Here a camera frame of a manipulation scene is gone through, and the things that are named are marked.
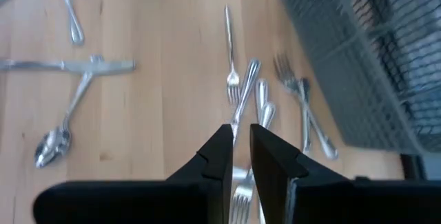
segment wooden table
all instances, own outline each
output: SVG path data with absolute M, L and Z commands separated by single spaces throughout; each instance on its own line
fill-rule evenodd
M 58 163 L 34 167 L 41 137 L 61 122 L 80 77 L 59 72 L 0 74 L 0 223 L 32 223 L 32 202 L 55 183 L 79 179 L 164 179 L 208 140 L 232 109 L 223 7 L 232 9 L 236 65 L 252 57 L 278 111 L 271 130 L 300 145 L 300 110 L 277 82 L 273 57 L 286 52 L 311 79 L 311 106 L 340 150 L 327 161 L 314 136 L 311 156 L 348 177 L 399 179 L 397 154 L 345 147 L 279 0 L 74 0 L 85 45 L 70 44 L 63 0 L 10 0 L 0 7 L 0 57 L 51 61 L 135 59 L 131 74 L 94 80 L 71 122 L 73 146 Z M 249 165 L 244 113 L 235 164 Z

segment wooden surface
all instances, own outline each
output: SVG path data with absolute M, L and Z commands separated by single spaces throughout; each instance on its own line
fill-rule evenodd
M 232 109 L 223 7 L 232 9 L 236 66 L 244 75 L 262 61 L 278 111 L 271 130 L 300 145 L 300 110 L 276 81 L 272 58 L 286 52 L 297 75 L 309 77 L 312 108 L 340 150 L 327 161 L 353 177 L 402 178 L 397 154 L 345 147 L 279 0 L 74 0 L 85 45 L 73 48 L 63 0 L 10 0 L 0 7 L 0 57 L 51 61 L 135 59 L 131 74 L 96 78 L 71 122 L 73 146 L 58 163 L 34 167 L 41 137 L 58 125 L 80 77 L 57 72 L 0 74 L 0 223 L 32 223 L 35 196 L 77 179 L 164 179 L 208 140 Z M 247 126 L 256 122 L 254 95 L 241 125 L 236 165 L 249 165 Z

